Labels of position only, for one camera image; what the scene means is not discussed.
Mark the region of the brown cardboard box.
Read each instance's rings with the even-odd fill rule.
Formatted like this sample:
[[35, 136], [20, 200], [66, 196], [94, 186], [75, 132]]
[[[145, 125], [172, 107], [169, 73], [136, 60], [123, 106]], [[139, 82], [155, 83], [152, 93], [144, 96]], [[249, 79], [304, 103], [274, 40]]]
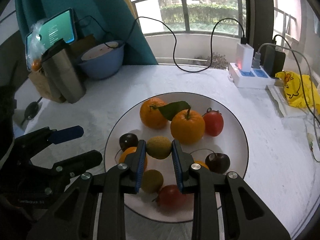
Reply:
[[[97, 44], [95, 37], [90, 34], [83, 39], [80, 39], [73, 44], [69, 45], [69, 56], [73, 63], [74, 69], [78, 75], [80, 82], [84, 85], [84, 81], [88, 78], [87, 74], [79, 66], [80, 58], [84, 52], [93, 48]], [[29, 74], [29, 79], [36, 87], [40, 96], [45, 99], [49, 99], [58, 103], [67, 101], [59, 90], [55, 87], [52, 81], [50, 81], [44, 72], [43, 67], [37, 71], [32, 71]]]

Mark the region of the red cherry tomato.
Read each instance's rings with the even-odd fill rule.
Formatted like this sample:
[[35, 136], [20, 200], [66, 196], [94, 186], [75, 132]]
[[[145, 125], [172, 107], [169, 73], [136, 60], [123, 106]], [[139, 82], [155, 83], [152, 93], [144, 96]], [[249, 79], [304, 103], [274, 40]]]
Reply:
[[153, 200], [162, 210], [171, 211], [181, 208], [187, 201], [185, 194], [181, 194], [177, 185], [162, 187], [158, 196]]
[[208, 135], [217, 137], [222, 132], [224, 120], [219, 111], [208, 108], [206, 113], [203, 115], [203, 119], [205, 122], [205, 132]]

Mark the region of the orange with green leaf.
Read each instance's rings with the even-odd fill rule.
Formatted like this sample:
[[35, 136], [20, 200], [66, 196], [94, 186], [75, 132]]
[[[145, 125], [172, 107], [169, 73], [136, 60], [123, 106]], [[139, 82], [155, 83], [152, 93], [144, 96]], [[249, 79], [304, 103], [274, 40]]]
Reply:
[[140, 107], [141, 122], [151, 129], [163, 129], [168, 121], [183, 110], [191, 109], [185, 101], [166, 103], [160, 98], [153, 97], [143, 102]]

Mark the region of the steel tumbler black lid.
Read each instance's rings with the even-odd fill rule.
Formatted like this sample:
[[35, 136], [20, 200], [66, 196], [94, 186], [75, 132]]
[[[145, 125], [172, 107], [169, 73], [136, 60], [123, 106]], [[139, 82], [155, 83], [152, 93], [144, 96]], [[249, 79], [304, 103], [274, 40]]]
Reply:
[[42, 67], [48, 79], [69, 103], [76, 103], [85, 95], [86, 89], [69, 56], [69, 44], [63, 39], [56, 41], [44, 52]]

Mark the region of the large orange with stem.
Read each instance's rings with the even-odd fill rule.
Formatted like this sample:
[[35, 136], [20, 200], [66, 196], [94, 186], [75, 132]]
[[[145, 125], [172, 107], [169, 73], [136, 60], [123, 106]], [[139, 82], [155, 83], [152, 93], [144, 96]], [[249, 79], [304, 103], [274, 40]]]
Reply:
[[182, 145], [192, 145], [202, 139], [206, 124], [197, 111], [185, 109], [177, 113], [171, 121], [172, 137]]

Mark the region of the teal curtain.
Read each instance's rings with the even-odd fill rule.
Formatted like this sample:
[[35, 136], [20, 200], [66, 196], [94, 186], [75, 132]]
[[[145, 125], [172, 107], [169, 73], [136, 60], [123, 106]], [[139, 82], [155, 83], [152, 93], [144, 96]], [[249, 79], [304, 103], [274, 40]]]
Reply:
[[39, 20], [73, 9], [78, 31], [94, 35], [99, 42], [125, 41], [125, 65], [156, 65], [153, 55], [125, 0], [15, 0], [16, 17], [22, 37]]

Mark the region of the white plate black rim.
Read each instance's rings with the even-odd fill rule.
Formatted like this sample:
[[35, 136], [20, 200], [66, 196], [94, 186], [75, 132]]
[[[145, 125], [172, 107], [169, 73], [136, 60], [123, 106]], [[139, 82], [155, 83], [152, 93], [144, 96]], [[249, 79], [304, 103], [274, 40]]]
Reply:
[[[229, 169], [235, 171], [240, 177], [244, 177], [248, 167], [249, 148], [244, 129], [236, 116], [224, 105], [207, 96], [187, 93], [172, 92], [159, 94], [159, 99], [166, 103], [185, 101], [192, 109], [204, 114], [208, 108], [217, 110], [222, 114], [224, 127], [217, 137], [205, 134], [200, 141], [192, 145], [182, 145], [183, 152], [191, 154], [194, 160], [205, 161], [210, 152], [224, 153], [229, 156], [231, 165]], [[139, 111], [141, 103], [129, 109], [117, 121], [108, 137], [104, 166], [109, 170], [118, 163], [121, 156], [119, 138], [125, 133], [133, 133], [138, 139], [148, 141], [155, 136], [164, 136], [173, 140], [170, 132], [170, 125], [163, 129], [150, 129], [140, 120]], [[157, 222], [183, 223], [193, 219], [193, 196], [189, 195], [187, 201], [178, 209], [173, 211], [163, 209], [155, 202], [156, 194], [148, 194], [140, 190], [137, 194], [126, 194], [124, 197], [125, 206], [136, 214]]]

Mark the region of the black round mouse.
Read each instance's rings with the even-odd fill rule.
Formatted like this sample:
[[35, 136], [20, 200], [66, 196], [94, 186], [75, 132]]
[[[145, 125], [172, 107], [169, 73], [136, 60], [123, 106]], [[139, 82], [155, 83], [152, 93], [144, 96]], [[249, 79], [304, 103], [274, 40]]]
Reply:
[[40, 97], [37, 101], [33, 101], [31, 102], [27, 108], [24, 111], [24, 118], [21, 122], [21, 126], [23, 126], [23, 124], [26, 121], [32, 120], [33, 118], [35, 118], [35, 116], [37, 116], [39, 110], [40, 110], [40, 102], [42, 100], [42, 97]]

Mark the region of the oval orange kumquat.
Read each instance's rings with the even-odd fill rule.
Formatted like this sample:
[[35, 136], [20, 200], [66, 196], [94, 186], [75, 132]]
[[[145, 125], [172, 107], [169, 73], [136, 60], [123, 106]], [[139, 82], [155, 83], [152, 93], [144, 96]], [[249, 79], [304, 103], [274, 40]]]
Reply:
[[202, 167], [206, 168], [209, 170], [209, 167], [202, 161], [195, 160], [194, 163], [201, 165]]
[[[136, 147], [129, 147], [127, 148], [120, 156], [118, 163], [123, 163], [125, 161], [125, 158], [127, 157], [127, 155], [135, 153], [136, 152]], [[145, 157], [145, 161], [144, 161], [144, 171], [146, 170], [148, 165], [148, 158]]]

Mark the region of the white power strip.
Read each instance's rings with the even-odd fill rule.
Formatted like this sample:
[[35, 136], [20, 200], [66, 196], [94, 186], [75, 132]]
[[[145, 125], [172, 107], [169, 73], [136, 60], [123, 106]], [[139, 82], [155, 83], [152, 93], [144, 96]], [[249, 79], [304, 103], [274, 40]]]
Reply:
[[229, 80], [238, 88], [266, 89], [267, 86], [272, 86], [276, 83], [276, 80], [268, 76], [261, 67], [259, 69], [251, 69], [250, 72], [243, 72], [235, 63], [230, 63], [228, 71]]

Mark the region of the dark cherry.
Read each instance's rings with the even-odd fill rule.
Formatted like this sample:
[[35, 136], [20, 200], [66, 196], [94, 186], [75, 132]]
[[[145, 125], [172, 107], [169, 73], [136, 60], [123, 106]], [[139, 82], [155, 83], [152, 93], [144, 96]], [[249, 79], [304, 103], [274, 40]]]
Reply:
[[136, 147], [138, 142], [138, 137], [133, 133], [125, 133], [119, 138], [119, 145], [123, 152], [130, 147]]
[[190, 152], [193, 160], [204, 162], [211, 172], [224, 174], [228, 171], [231, 161], [228, 155], [224, 153], [214, 152], [208, 148], [201, 148]]

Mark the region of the plastic bag with fruit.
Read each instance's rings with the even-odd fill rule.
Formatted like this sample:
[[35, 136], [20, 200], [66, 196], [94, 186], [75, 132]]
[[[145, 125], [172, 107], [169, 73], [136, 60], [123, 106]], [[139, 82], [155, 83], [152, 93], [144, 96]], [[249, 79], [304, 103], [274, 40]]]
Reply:
[[46, 20], [37, 21], [31, 26], [31, 32], [25, 38], [25, 53], [28, 69], [33, 70], [34, 61], [39, 60], [47, 50], [48, 31], [45, 28]]

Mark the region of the blue bowl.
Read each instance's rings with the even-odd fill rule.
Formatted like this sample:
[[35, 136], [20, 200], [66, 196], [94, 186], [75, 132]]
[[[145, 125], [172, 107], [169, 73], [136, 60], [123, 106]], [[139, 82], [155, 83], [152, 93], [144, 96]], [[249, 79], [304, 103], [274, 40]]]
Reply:
[[116, 74], [123, 65], [123, 41], [111, 41], [86, 51], [80, 58], [79, 66], [88, 77], [102, 80]]

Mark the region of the greenish small citrus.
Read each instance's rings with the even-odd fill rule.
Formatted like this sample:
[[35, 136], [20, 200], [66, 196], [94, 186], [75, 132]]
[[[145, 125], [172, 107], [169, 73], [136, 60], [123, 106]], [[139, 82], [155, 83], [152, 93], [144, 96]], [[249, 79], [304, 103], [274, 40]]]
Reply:
[[142, 176], [141, 189], [145, 193], [157, 193], [160, 191], [164, 183], [161, 172], [157, 170], [147, 170]]
[[163, 136], [152, 137], [146, 143], [146, 152], [155, 159], [165, 159], [171, 154], [171, 141]]

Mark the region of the black power adapter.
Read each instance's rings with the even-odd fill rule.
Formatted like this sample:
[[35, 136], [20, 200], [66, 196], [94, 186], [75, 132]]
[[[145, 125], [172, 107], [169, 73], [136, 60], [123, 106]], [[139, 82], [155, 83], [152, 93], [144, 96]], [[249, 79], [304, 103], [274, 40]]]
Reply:
[[277, 50], [271, 45], [266, 46], [263, 69], [270, 76], [275, 77], [276, 73], [282, 72], [286, 54]]

